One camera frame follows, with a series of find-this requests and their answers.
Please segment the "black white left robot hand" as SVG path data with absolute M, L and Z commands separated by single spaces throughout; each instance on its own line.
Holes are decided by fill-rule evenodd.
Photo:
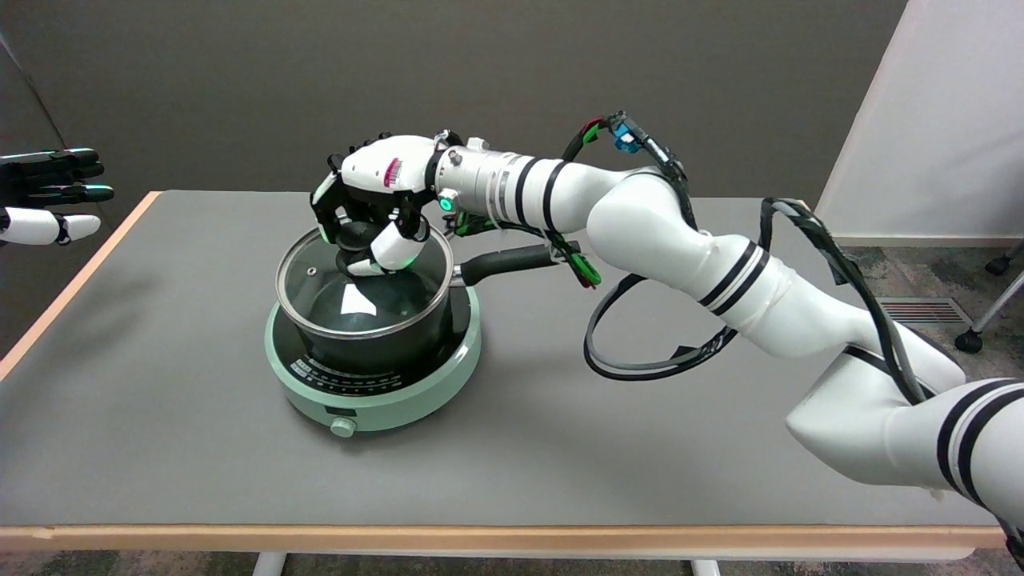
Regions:
M 55 212 L 54 207 L 99 204 L 114 199 L 113 187 L 88 182 L 104 173 L 100 156 L 91 147 L 4 154 L 2 244 L 66 246 L 98 232 L 102 224 L 99 216 Z

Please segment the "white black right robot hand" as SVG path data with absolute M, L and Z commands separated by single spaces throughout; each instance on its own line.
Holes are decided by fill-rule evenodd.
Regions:
M 329 156 L 310 208 L 344 274 L 387 276 L 416 262 L 431 236 L 422 210 L 436 198 L 438 154 L 426 136 L 380 134 Z

